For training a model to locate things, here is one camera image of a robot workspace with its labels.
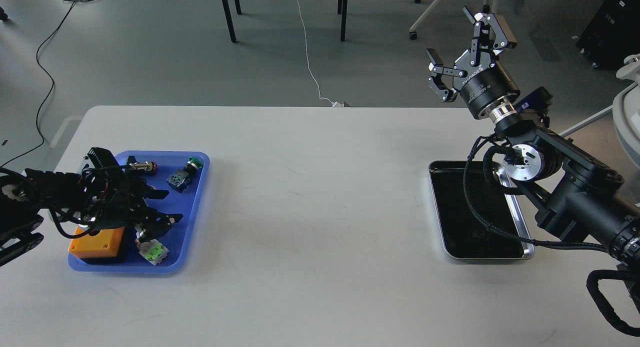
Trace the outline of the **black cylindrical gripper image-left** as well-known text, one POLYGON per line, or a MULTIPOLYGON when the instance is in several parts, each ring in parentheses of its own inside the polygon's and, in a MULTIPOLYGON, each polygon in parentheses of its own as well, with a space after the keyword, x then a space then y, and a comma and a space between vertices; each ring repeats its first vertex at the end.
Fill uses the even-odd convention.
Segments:
POLYGON ((166 235, 180 222, 183 214, 165 214, 155 209, 146 210, 144 199, 163 200, 169 190, 155 189, 145 180, 131 180, 128 188, 114 189, 103 202, 93 224, 94 231, 118 229, 134 224, 138 240, 154 240, 166 235))

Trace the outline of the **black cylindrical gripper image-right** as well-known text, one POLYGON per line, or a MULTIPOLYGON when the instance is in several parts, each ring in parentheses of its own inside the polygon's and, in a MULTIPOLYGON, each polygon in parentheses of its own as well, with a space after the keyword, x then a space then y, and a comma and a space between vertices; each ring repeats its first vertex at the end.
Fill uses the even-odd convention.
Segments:
MULTIPOLYGON (((475 14, 464 6, 462 12, 474 25, 469 48, 471 67, 478 66, 484 55, 493 58, 500 51, 514 49, 517 46, 517 39, 510 26, 503 16, 493 13, 490 6, 484 6, 482 12, 475 14)), ((429 59, 430 71, 427 84, 439 100, 442 103, 452 103, 459 91, 471 116, 476 120, 487 117, 483 111, 494 101, 506 98, 510 103, 514 103, 521 95, 521 90, 501 62, 494 62, 493 67, 475 72, 457 91, 455 88, 447 87, 442 78, 445 76, 466 78, 467 71, 457 67, 445 67, 441 56, 433 48, 426 49, 426 56, 429 59)))

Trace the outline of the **black robot arm image left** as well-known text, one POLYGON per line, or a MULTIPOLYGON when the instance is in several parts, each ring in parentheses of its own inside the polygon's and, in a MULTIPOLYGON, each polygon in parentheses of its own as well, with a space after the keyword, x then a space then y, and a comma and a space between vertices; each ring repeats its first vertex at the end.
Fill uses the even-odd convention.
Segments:
POLYGON ((119 164, 109 149, 93 147, 88 164, 78 173, 27 168, 1 169, 1 264, 6 265, 38 246, 37 232, 48 210, 60 235, 71 240, 97 236, 103 230, 138 229, 138 242, 164 236, 182 214, 165 214, 147 205, 169 192, 148 185, 143 174, 155 174, 154 162, 133 159, 119 164))

